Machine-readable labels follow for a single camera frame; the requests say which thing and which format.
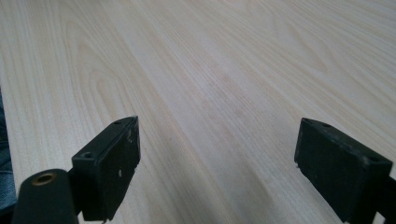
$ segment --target light wood surface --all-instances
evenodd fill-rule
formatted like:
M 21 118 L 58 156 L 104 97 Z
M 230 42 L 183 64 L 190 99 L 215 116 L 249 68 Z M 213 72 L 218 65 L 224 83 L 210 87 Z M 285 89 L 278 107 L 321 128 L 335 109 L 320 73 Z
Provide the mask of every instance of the light wood surface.
M 139 116 L 112 223 L 341 223 L 293 161 L 300 119 L 396 161 L 395 64 L 394 0 L 0 1 L 18 188 Z

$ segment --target black clamp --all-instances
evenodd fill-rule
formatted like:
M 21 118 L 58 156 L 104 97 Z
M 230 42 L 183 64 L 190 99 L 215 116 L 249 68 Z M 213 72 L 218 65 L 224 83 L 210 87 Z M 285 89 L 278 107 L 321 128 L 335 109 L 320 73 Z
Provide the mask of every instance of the black clamp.
M 379 212 L 396 223 L 387 158 L 329 124 L 302 119 L 294 160 L 343 222 L 372 223 Z
M 108 125 L 72 158 L 73 168 L 27 178 L 12 223 L 78 223 L 112 219 L 140 162 L 138 118 Z

